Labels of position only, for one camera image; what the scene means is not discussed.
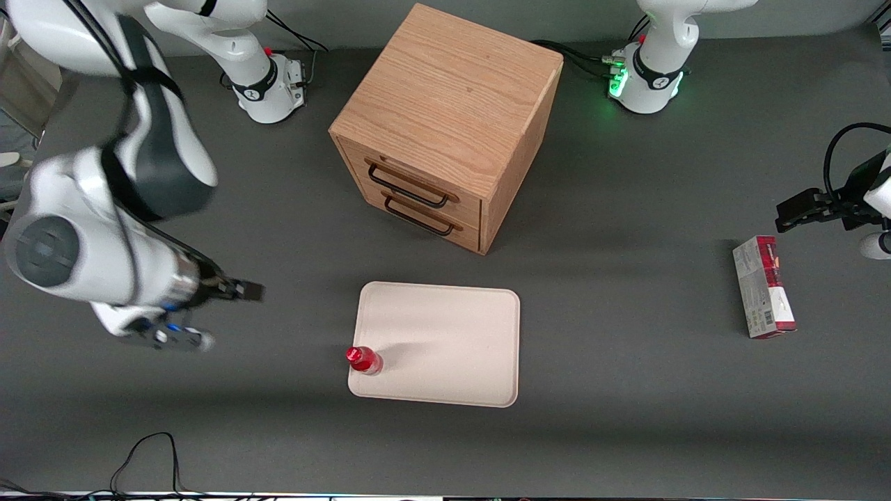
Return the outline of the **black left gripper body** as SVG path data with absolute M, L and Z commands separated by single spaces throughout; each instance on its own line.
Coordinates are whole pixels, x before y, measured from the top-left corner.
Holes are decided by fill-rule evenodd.
M 890 167 L 889 150 L 875 154 L 850 173 L 846 184 L 834 189 L 830 168 L 833 149 L 827 151 L 827 191 L 833 204 L 842 213 L 844 228 L 853 230 L 862 225 L 879 225 L 889 230 Z

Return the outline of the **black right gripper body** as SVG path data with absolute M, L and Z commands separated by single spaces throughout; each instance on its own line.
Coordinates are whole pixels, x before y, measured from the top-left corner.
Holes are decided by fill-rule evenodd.
M 212 299 L 233 301 L 236 299 L 235 286 L 225 273 L 207 263 L 198 263 L 198 287 L 182 307 L 198 308 Z

